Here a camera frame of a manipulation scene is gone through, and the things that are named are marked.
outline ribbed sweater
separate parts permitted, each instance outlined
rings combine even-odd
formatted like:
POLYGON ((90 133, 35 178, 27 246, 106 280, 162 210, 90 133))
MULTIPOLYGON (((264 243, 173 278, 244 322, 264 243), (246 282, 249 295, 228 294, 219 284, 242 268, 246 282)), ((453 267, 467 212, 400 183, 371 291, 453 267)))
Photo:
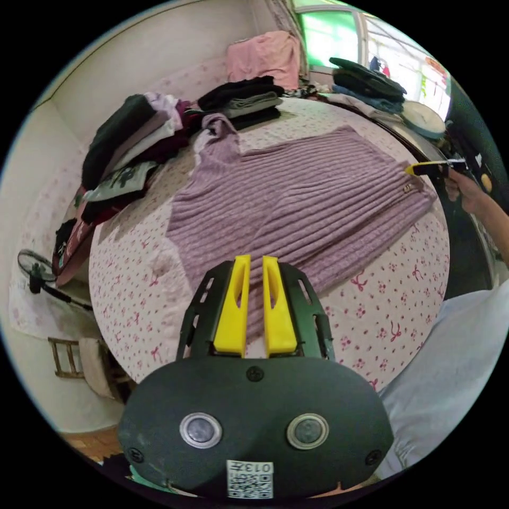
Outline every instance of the ribbed sweater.
POLYGON ((304 271, 317 293, 367 266, 432 206, 436 194, 350 127, 244 154, 220 114, 175 195, 167 236, 193 291, 205 272, 251 255, 248 340, 263 330, 262 257, 304 271))

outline qr code sticker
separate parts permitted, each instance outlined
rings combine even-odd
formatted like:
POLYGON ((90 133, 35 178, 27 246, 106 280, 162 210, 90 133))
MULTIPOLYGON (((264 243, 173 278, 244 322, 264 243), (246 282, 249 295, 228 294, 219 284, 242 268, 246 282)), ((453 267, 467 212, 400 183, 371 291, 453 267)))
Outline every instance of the qr code sticker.
POLYGON ((247 461, 229 462, 227 472, 229 497, 273 498, 274 468, 271 464, 247 461))

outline curtain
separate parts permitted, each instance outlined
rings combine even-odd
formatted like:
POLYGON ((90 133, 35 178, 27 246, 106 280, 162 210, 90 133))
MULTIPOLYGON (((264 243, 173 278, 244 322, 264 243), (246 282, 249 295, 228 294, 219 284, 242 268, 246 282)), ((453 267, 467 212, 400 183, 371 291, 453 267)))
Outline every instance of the curtain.
POLYGON ((265 0, 270 13, 272 14, 278 30, 289 32, 297 37, 301 46, 301 69, 300 74, 309 79, 308 55, 306 45, 302 36, 302 31, 293 9, 292 0, 265 0))

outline electric fan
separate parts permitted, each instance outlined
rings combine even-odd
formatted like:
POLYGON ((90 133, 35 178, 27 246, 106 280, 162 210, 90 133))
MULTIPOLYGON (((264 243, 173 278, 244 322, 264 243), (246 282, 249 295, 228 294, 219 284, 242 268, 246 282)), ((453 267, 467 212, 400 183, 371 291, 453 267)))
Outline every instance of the electric fan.
POLYGON ((87 311, 93 311, 92 306, 79 302, 69 295, 49 286, 56 281, 56 276, 53 274, 51 263, 43 256, 37 254, 30 249, 22 249, 17 255, 17 264, 29 281, 30 292, 34 295, 41 293, 44 290, 46 293, 66 302, 67 304, 74 304, 87 311))

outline person's leg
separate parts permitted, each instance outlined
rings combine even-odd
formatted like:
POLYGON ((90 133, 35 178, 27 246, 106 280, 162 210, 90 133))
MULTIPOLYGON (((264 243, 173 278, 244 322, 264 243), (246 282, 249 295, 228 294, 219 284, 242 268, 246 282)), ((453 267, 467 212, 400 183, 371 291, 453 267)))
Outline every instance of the person's leg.
POLYGON ((434 450, 473 405, 509 329, 509 283, 444 302, 419 354, 380 392, 394 443, 385 479, 434 450))

